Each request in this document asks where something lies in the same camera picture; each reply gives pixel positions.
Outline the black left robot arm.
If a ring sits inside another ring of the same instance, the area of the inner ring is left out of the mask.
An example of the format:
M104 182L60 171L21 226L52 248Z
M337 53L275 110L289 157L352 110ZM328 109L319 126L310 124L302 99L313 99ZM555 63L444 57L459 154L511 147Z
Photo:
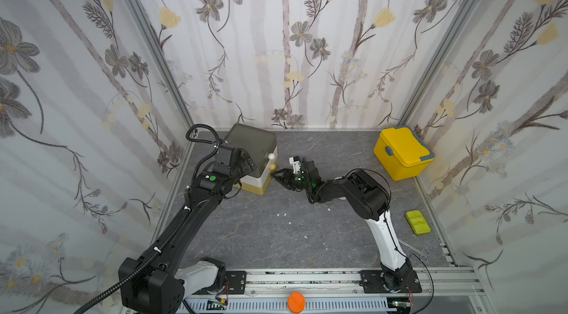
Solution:
M176 313L183 300L201 290L226 290L226 265L209 257L181 268L191 241L242 177L255 171L249 153L221 144L212 164L192 179L183 207L138 259L125 259L118 270L122 304L137 313Z

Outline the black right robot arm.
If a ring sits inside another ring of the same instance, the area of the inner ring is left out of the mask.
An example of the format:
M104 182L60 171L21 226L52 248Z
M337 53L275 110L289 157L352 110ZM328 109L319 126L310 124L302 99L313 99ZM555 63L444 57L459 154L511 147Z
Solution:
M273 173L273 179L290 191L304 192L311 204L346 199L371 229L380 253L384 289L391 293L410 289L416 271L393 229L391 191L373 178L377 172L353 169L337 179L324 181L314 162L292 157L290 163L291 168Z

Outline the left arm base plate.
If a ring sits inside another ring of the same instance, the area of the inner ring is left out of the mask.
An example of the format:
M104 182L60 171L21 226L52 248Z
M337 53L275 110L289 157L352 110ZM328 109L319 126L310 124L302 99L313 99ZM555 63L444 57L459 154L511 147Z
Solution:
M226 271L218 273L214 282L208 287L204 287L205 281L190 281L193 287L199 285L195 290L186 289L187 296L221 296L221 295L244 295L246 289L247 272L245 271Z

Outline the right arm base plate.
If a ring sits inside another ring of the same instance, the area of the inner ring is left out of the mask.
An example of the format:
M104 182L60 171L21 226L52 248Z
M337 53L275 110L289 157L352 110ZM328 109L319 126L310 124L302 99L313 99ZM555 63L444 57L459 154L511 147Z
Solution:
M422 293L421 282L415 271L404 277L383 271L360 271L359 285L366 294L408 294Z

